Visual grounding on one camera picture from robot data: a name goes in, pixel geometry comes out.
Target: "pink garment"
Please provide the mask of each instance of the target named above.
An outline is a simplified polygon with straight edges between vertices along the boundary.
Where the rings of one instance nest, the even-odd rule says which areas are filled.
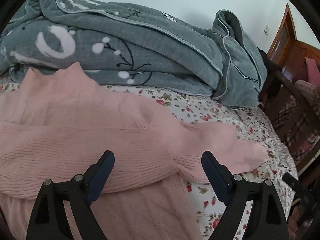
[[[308,69],[308,82],[316,87],[320,86],[320,72],[315,60],[307,57],[305,59]]]
[[[0,206],[18,240],[42,182],[83,173],[105,150],[115,167],[108,194],[91,207],[110,240],[200,239],[181,179],[208,182],[202,152],[232,173],[268,159],[259,143],[237,139],[234,126],[183,124],[149,99],[105,90],[79,63],[51,76],[30,69],[19,90],[0,96],[0,115]]]

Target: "teal blanket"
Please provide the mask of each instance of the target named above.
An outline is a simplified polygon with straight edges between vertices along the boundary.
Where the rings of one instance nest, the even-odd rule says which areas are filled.
[[[101,85],[163,87],[227,106],[257,106],[267,76],[226,10],[203,30],[136,4],[27,0],[0,39],[0,70],[16,82],[30,66],[51,74],[77,61]]]

